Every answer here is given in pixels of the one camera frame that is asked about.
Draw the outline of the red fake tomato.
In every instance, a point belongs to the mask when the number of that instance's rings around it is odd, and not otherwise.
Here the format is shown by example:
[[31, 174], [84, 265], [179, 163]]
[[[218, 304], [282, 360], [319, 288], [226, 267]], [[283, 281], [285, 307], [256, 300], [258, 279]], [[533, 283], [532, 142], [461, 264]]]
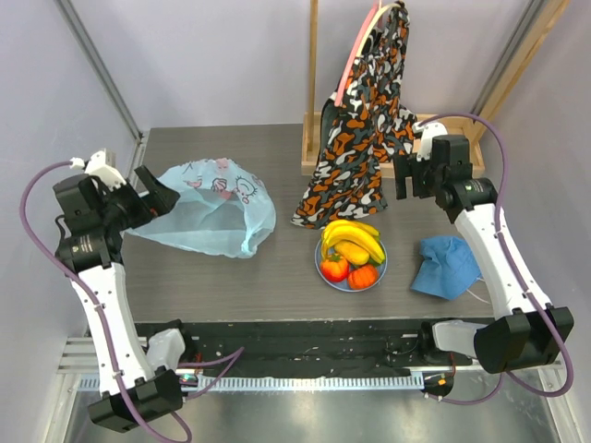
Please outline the red fake tomato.
[[320, 262], [320, 274], [329, 282], [346, 280], [349, 271], [349, 262], [340, 254], [331, 254]]

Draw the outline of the light blue plastic bag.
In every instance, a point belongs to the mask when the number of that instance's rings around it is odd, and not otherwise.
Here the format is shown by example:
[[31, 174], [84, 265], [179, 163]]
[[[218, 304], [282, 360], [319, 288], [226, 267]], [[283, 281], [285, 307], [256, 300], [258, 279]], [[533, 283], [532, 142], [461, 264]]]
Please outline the light blue plastic bag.
[[266, 186], [230, 159], [177, 165], [159, 181], [180, 199], [169, 213], [129, 234], [210, 256], [250, 258], [275, 229]]

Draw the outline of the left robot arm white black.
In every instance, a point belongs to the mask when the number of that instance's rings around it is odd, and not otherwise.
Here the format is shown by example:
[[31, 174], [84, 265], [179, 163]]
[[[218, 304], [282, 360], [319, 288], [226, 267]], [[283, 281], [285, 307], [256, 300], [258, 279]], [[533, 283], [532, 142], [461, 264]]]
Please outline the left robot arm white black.
[[105, 166], [54, 185], [65, 228], [55, 257], [83, 304], [99, 366], [101, 398], [89, 407], [91, 421], [118, 433], [179, 410], [177, 368], [190, 366], [196, 344], [175, 320], [141, 344], [126, 294], [122, 233], [169, 213], [179, 199], [149, 169], [136, 174], [146, 192]]

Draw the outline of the orange fake pumpkin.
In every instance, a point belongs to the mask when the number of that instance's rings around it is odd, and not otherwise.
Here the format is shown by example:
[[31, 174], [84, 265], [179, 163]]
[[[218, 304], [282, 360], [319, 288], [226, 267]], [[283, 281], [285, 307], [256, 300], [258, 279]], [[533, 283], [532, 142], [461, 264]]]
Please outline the orange fake pumpkin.
[[366, 264], [349, 273], [347, 284], [353, 291], [363, 291], [373, 286], [378, 281], [379, 276], [379, 271], [375, 266]]

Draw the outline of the yellow fake banana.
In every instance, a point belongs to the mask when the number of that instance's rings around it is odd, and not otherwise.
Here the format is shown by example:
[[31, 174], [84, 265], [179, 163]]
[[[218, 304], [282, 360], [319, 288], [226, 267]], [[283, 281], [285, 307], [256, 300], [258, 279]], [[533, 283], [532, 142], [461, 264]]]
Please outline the yellow fake banana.
[[333, 248], [338, 242], [350, 241], [368, 251], [370, 258], [378, 264], [385, 261], [385, 253], [380, 243], [366, 231], [354, 226], [338, 226], [324, 235], [321, 246], [321, 254], [326, 258], [329, 249]]
[[380, 233], [373, 226], [359, 221], [332, 221], [321, 235], [321, 256], [326, 258], [329, 250], [341, 241], [349, 241], [362, 247], [378, 263], [385, 260], [385, 253], [380, 245]]

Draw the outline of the yellow fake mango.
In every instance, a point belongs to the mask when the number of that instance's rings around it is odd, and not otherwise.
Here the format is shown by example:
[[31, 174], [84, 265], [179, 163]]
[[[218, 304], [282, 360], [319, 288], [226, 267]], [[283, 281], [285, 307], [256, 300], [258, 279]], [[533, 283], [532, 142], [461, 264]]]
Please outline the yellow fake mango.
[[355, 267], [366, 265], [370, 258], [367, 250], [350, 241], [338, 242], [333, 250]]

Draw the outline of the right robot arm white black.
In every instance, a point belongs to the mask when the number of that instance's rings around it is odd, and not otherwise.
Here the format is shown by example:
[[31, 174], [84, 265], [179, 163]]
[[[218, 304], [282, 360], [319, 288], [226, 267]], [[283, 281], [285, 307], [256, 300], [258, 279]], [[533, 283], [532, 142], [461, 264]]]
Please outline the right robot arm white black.
[[436, 322], [417, 341], [418, 356], [435, 365], [459, 353], [477, 359], [490, 374], [553, 363], [573, 329], [571, 311], [554, 306], [535, 282], [497, 204], [497, 190], [488, 178], [473, 176], [467, 138], [439, 135], [429, 144], [427, 160], [394, 155], [396, 196], [405, 198], [410, 178], [414, 196], [433, 197], [446, 212], [474, 254], [494, 320]]

